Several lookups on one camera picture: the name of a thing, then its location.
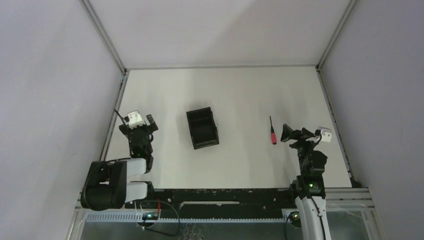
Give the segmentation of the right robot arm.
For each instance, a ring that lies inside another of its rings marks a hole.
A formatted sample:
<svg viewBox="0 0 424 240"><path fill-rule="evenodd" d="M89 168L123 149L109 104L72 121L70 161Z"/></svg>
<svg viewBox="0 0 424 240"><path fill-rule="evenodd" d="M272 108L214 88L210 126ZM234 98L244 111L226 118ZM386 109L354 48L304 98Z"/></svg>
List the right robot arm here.
<svg viewBox="0 0 424 240"><path fill-rule="evenodd" d="M290 185L297 210L291 212L286 221L300 221L304 240L330 240L331 232L327 217L327 201L323 174L328 157L316 150L320 143L330 143L332 130L318 127L314 132L282 126L280 141L297 151L300 174Z"/></svg>

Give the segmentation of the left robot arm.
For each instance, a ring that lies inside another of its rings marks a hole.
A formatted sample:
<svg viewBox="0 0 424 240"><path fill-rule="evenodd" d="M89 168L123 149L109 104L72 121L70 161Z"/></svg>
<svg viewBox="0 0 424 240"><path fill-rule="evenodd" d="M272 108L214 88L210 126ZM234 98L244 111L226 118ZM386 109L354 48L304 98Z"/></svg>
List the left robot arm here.
<svg viewBox="0 0 424 240"><path fill-rule="evenodd" d="M119 130L128 140L129 156L91 163L80 194L84 209L120 209L124 204L148 195L149 182L130 181L130 178L151 171L153 133L159 128L152 115L142 118L138 111L128 113L121 120Z"/></svg>

